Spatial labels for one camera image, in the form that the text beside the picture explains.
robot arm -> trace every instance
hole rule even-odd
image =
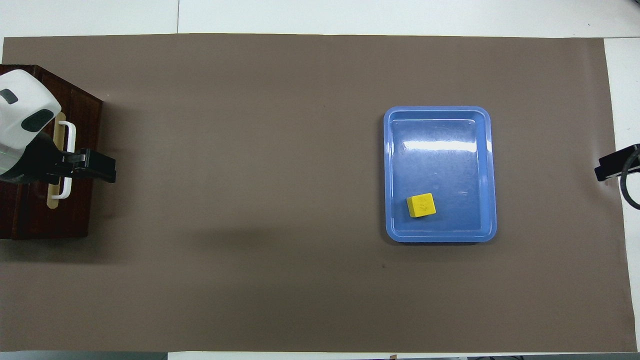
[[[91,149],[60,151],[41,130],[61,111],[33,76],[13,70],[0,76],[0,180],[57,184],[60,177],[115,182],[115,160]]]

wooden cabinet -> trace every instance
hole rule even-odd
[[[0,74],[22,69],[56,97],[67,121],[76,125],[76,149],[95,149],[102,101],[38,65],[0,65]],[[42,131],[53,135],[53,121]],[[47,207],[48,184],[0,182],[0,238],[78,238],[87,235],[93,180],[74,179],[71,195],[56,209]]]

yellow cube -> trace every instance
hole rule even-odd
[[[409,205],[409,215],[412,218],[425,217],[436,213],[436,205],[433,203],[433,195],[431,193],[423,193],[406,198],[406,204]]]

blue plastic tray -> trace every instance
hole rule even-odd
[[[385,114],[387,232],[403,243],[476,243],[497,230],[491,120],[477,106],[398,106]],[[432,193],[412,218],[406,198]]]

white handle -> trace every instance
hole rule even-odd
[[[69,121],[59,121],[60,125],[67,127],[67,151],[76,151],[76,126]],[[65,177],[65,181],[62,187],[62,193],[60,195],[52,195],[52,199],[66,199],[71,194],[71,178]]]

